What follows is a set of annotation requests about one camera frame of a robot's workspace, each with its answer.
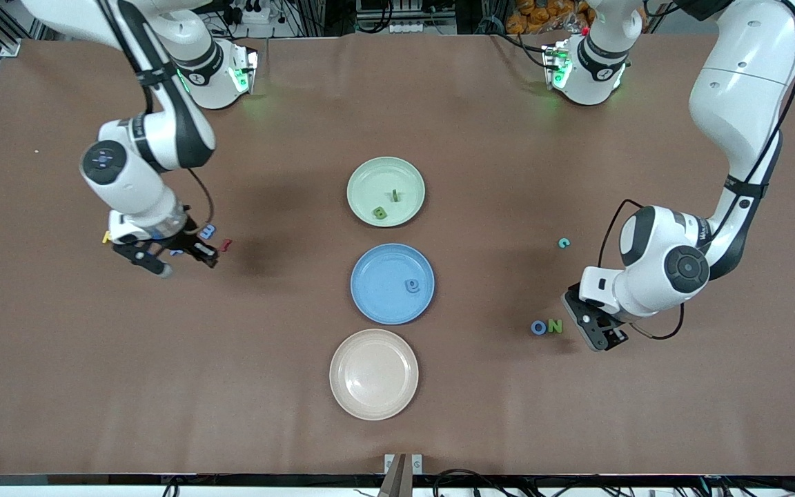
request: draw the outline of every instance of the plate rim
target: plate rim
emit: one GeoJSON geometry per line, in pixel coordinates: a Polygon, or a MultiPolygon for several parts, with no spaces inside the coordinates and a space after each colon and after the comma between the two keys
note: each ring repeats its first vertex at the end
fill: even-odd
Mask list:
{"type": "Polygon", "coordinates": [[[411,163],[410,161],[402,159],[400,157],[392,157],[392,155],[382,155],[381,157],[373,157],[371,159],[364,161],[363,164],[360,164],[360,166],[356,167],[353,170],[353,172],[351,172],[351,176],[349,176],[348,183],[345,185],[345,199],[348,202],[348,207],[351,209],[351,213],[353,213],[354,216],[359,218],[359,220],[362,220],[363,222],[370,224],[370,226],[375,226],[377,228],[393,228],[396,226],[401,226],[401,224],[409,223],[414,217],[416,217],[416,214],[419,214],[419,211],[422,210],[422,205],[425,204],[425,195],[426,195],[425,178],[423,178],[422,173],[419,171],[419,169],[416,166],[414,166],[413,163],[411,163]],[[417,205],[416,208],[414,208],[414,210],[411,211],[410,215],[407,217],[406,220],[403,220],[397,224],[389,224],[389,221],[386,221],[388,219],[387,217],[385,218],[385,220],[376,220],[375,218],[368,220],[366,217],[363,216],[363,214],[357,211],[355,205],[351,203],[351,183],[353,183],[353,180],[355,179],[357,172],[359,172],[359,170],[362,170],[362,168],[367,164],[382,159],[394,159],[406,164],[406,166],[409,166],[410,169],[415,173],[415,176],[419,178],[419,182],[422,184],[422,199],[420,199],[419,205],[417,205]]]}
{"type": "Polygon", "coordinates": [[[357,308],[358,311],[360,311],[361,314],[364,315],[364,317],[370,319],[371,321],[373,321],[373,323],[384,324],[386,325],[386,327],[397,327],[398,325],[401,324],[411,323],[420,315],[422,315],[429,308],[431,302],[435,299],[435,287],[437,285],[438,285],[438,280],[435,277],[435,268],[433,268],[433,266],[431,265],[431,261],[429,261],[429,259],[425,257],[425,254],[422,254],[422,252],[419,251],[419,249],[417,249],[415,246],[410,246],[407,245],[406,243],[397,243],[397,242],[381,243],[379,245],[374,246],[373,248],[370,248],[369,251],[364,252],[364,254],[357,259],[357,262],[354,263],[354,267],[351,268],[351,274],[349,276],[349,293],[351,293],[351,299],[354,301],[354,306],[357,308]],[[357,274],[357,268],[359,267],[360,262],[364,260],[364,257],[369,255],[370,252],[377,251],[383,246],[403,246],[404,248],[410,249],[410,251],[416,252],[416,254],[418,254],[419,257],[421,257],[422,260],[425,261],[425,267],[423,267],[423,270],[427,268],[428,272],[431,274],[431,290],[428,292],[430,293],[429,301],[425,304],[425,307],[420,309],[420,311],[416,315],[404,321],[395,321],[395,322],[379,321],[378,319],[372,317],[372,315],[367,314],[366,311],[364,311],[364,309],[360,307],[359,303],[357,303],[359,301],[357,301],[357,295],[354,289],[354,281],[355,281],[355,275],[357,274]]]}
{"type": "Polygon", "coordinates": [[[420,377],[419,360],[416,358],[416,352],[413,350],[413,347],[410,347],[410,344],[406,340],[404,340],[403,337],[401,337],[397,333],[394,333],[394,331],[384,330],[382,328],[366,328],[365,330],[356,331],[355,333],[352,333],[350,336],[346,337],[345,340],[342,340],[340,346],[337,347],[337,349],[333,353],[333,358],[331,358],[331,368],[329,369],[328,381],[329,384],[331,384],[331,393],[333,394],[333,398],[340,406],[340,408],[342,408],[345,412],[347,412],[351,416],[354,416],[354,418],[362,419],[363,421],[383,421],[384,419],[393,418],[394,416],[397,416],[404,409],[406,409],[406,406],[410,405],[410,402],[413,402],[413,399],[416,397],[416,391],[419,389],[419,377],[420,377]],[[340,352],[344,350],[344,347],[347,347],[346,344],[351,343],[351,340],[357,340],[357,336],[362,334],[370,334],[370,333],[384,334],[384,336],[387,337],[388,339],[395,340],[395,342],[397,342],[401,346],[406,347],[406,350],[409,352],[406,357],[407,362],[410,362],[408,369],[411,372],[414,372],[414,374],[411,374],[411,377],[413,377],[413,388],[411,388],[411,392],[409,396],[407,396],[406,402],[402,402],[400,406],[394,409],[394,412],[386,411],[385,415],[365,416],[360,414],[359,412],[349,409],[340,399],[340,395],[337,394],[337,387],[334,384],[334,378],[337,375],[338,371],[337,358],[338,356],[340,356],[340,352]]]}

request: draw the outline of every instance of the black strap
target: black strap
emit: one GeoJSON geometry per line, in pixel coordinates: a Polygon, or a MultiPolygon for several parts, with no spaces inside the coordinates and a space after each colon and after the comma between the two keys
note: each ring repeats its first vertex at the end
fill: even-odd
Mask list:
{"type": "Polygon", "coordinates": [[[732,174],[726,176],[726,182],[723,184],[726,189],[738,196],[749,196],[751,198],[764,198],[766,190],[769,189],[769,183],[765,185],[754,185],[752,183],[745,183],[742,180],[735,178],[732,174]]]}
{"type": "Polygon", "coordinates": [[[177,69],[173,63],[168,62],[160,69],[141,70],[137,72],[137,81],[141,87],[154,87],[157,84],[164,83],[168,79],[176,75],[177,69]]]}

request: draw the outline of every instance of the table surface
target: table surface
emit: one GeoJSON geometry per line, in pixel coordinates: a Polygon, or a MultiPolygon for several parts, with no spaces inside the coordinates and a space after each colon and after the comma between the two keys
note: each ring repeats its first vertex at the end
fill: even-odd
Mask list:
{"type": "MultiPolygon", "coordinates": [[[[726,160],[687,109],[713,42],[644,35],[593,108],[488,37],[260,42],[256,95],[207,112],[199,172],[233,245],[159,280],[101,244],[107,208],[78,172],[98,126],[142,108],[121,54],[25,41],[0,66],[0,473],[360,473],[395,452],[427,471],[795,473],[795,104],[744,261],[678,336],[593,353],[559,303],[622,199],[713,211],[726,160]],[[425,177],[406,226],[345,200],[378,155],[425,177]],[[438,292],[385,327],[416,352],[416,397],[367,422],[328,368],[378,327],[348,280],[386,242],[423,252],[438,292]],[[530,334],[548,318],[564,333],[530,334]]],[[[203,217],[187,173],[165,180],[203,217]]]]}

